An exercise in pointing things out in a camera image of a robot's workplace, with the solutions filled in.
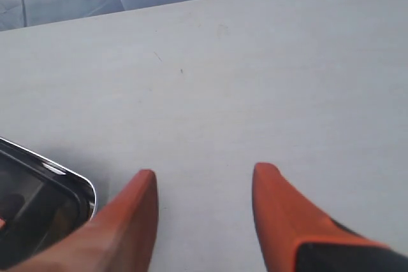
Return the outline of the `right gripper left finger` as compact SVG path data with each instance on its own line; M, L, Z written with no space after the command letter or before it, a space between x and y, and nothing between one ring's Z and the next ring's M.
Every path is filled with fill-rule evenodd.
M157 180L137 172L97 215L12 271L148 271L159 220Z

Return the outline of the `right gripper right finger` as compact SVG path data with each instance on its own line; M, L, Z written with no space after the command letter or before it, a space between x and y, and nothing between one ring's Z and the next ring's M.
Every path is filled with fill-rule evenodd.
M407 271L407 256L331 218L273 164L254 166L252 212L267 271Z

